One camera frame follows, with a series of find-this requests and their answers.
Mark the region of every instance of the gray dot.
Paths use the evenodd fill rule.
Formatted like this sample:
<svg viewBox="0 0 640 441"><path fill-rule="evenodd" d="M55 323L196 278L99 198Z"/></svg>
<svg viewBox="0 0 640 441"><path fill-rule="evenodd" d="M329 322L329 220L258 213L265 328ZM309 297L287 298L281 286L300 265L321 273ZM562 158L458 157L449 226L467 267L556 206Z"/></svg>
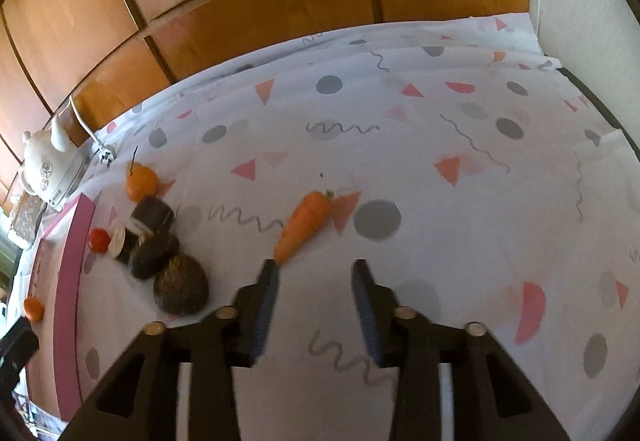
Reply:
<svg viewBox="0 0 640 441"><path fill-rule="evenodd" d="M210 128L207 132L202 136L203 143L213 143L214 141L218 141L225 137L226 134L226 126L224 125L216 125L213 128Z"/></svg>
<svg viewBox="0 0 640 441"><path fill-rule="evenodd" d="M433 285L422 280L410 280L394 289L403 306L409 306L432 322L442 318L442 304Z"/></svg>
<svg viewBox="0 0 640 441"><path fill-rule="evenodd" d="M611 309L618 301L618 290L616 289L616 278L610 271L605 271L600 275L598 282L598 291L602 298L604 307Z"/></svg>
<svg viewBox="0 0 640 441"><path fill-rule="evenodd" d="M471 119L477 119L482 121L483 119L487 119L489 114L482 107L482 105L477 104L475 101L465 101L465 103L460 104L460 110L465 116L470 117Z"/></svg>
<svg viewBox="0 0 640 441"><path fill-rule="evenodd" d="M507 117L499 117L495 120L495 126L498 128L501 134L511 139L522 139L524 137L524 131L513 119Z"/></svg>
<svg viewBox="0 0 640 441"><path fill-rule="evenodd" d="M424 52L427 53L429 56L433 56L434 58L436 56L440 56L442 55L442 53L444 53L444 47L443 46L430 46L430 47L423 47Z"/></svg>
<svg viewBox="0 0 640 441"><path fill-rule="evenodd" d="M586 129L584 131L584 135L586 136L587 139L590 139L595 146L600 146L601 137L599 134L596 134L592 130Z"/></svg>
<svg viewBox="0 0 640 441"><path fill-rule="evenodd" d="M202 220L202 210L197 206L187 206L178 212L175 220L175 234L179 239L184 239L198 229Z"/></svg>
<svg viewBox="0 0 640 441"><path fill-rule="evenodd" d="M329 141L342 133L340 124L335 119L325 119L318 123L307 125L307 128L309 135L318 141Z"/></svg>
<svg viewBox="0 0 640 441"><path fill-rule="evenodd" d="M337 76L323 76L316 84L319 94L335 94L342 88L342 80Z"/></svg>
<svg viewBox="0 0 640 441"><path fill-rule="evenodd" d="M249 128L249 120L239 119L238 121L234 121L231 125L229 125L229 134L230 135L243 134L248 128Z"/></svg>
<svg viewBox="0 0 640 441"><path fill-rule="evenodd" d="M86 259L84 259L84 267L83 267L85 275L88 275L89 273L91 273L91 270L94 268L96 259L97 259L97 255L93 251L90 251L89 253L87 253Z"/></svg>
<svg viewBox="0 0 640 441"><path fill-rule="evenodd" d="M507 88L519 96L529 96L529 91L516 82L507 82Z"/></svg>
<svg viewBox="0 0 640 441"><path fill-rule="evenodd" d="M398 231L402 215L394 202L378 199L365 202L353 215L353 226L361 237L384 241Z"/></svg>
<svg viewBox="0 0 640 441"><path fill-rule="evenodd" d="M149 134L149 145L155 148L160 148L166 145L166 136L164 135L164 130L161 128L155 128Z"/></svg>
<svg viewBox="0 0 640 441"><path fill-rule="evenodd" d="M100 355L93 347L89 349L84 357L86 363L86 371L89 373L91 379L98 379L100 377Z"/></svg>
<svg viewBox="0 0 640 441"><path fill-rule="evenodd" d="M236 72L248 71L249 69L253 69L255 66L253 64L244 64L236 68Z"/></svg>
<svg viewBox="0 0 640 441"><path fill-rule="evenodd" d="M607 341L600 333L595 333L584 348L584 372L589 377L596 377L607 361Z"/></svg>

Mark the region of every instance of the kettle spout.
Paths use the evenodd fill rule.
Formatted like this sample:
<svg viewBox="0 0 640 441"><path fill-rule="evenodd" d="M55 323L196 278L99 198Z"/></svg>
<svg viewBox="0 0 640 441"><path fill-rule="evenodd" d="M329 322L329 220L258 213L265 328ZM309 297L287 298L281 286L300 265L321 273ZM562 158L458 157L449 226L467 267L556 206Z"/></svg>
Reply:
<svg viewBox="0 0 640 441"><path fill-rule="evenodd" d="M75 152L78 147L66 135L65 129L62 128L58 121L58 116L51 119L51 144L60 152Z"/></svg>

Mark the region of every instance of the screw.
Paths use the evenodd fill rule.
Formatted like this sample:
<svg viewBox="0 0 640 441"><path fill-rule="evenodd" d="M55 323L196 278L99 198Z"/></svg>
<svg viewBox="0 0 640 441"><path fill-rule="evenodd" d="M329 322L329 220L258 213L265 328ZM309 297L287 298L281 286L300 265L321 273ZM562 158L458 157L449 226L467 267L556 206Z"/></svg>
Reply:
<svg viewBox="0 0 640 441"><path fill-rule="evenodd" d="M480 322L469 322L465 327L465 331L471 336L480 337L487 334L488 329L486 328L486 325L481 324Z"/></svg>
<svg viewBox="0 0 640 441"><path fill-rule="evenodd" d="M238 317L238 310L233 306L222 306L216 309L216 318L219 320L233 320Z"/></svg>
<svg viewBox="0 0 640 441"><path fill-rule="evenodd" d="M164 333L166 330L166 325L162 322L149 322L145 326L145 334L147 336L158 336Z"/></svg>
<svg viewBox="0 0 640 441"><path fill-rule="evenodd" d="M394 309L394 316L401 320L412 320L417 314L412 307L400 306Z"/></svg>

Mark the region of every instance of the orange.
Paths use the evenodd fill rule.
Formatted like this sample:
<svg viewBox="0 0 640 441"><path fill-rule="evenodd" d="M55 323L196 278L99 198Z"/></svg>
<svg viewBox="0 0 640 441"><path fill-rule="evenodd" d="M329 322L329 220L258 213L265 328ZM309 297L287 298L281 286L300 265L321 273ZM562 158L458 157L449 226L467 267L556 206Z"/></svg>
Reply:
<svg viewBox="0 0 640 441"><path fill-rule="evenodd" d="M155 196L159 186L158 176L146 166L134 168L127 176L127 196L133 202L140 202L146 196Z"/></svg>
<svg viewBox="0 0 640 441"><path fill-rule="evenodd" d="M44 306L34 296L28 296L22 302L22 309L27 320L31 323L40 322L44 316Z"/></svg>

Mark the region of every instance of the patterned tablecloth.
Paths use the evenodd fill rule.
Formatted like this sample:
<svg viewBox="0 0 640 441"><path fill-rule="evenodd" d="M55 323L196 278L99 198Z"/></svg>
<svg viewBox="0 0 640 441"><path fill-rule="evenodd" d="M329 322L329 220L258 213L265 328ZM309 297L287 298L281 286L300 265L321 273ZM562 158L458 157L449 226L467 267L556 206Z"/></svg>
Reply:
<svg viewBox="0 0 640 441"><path fill-rule="evenodd" d="M210 303L176 320L152 282L88 253L82 393L149 321L195 321L254 281L310 190L332 222L284 268L257 366L236 370L242 438L385 440L396 373L370 363L354 259L432 321L482 321L573 439L602 439L638 387L640 167L540 51L528 15L309 36L236 58L100 131L80 189L127 223L127 162L152 167Z"/></svg>

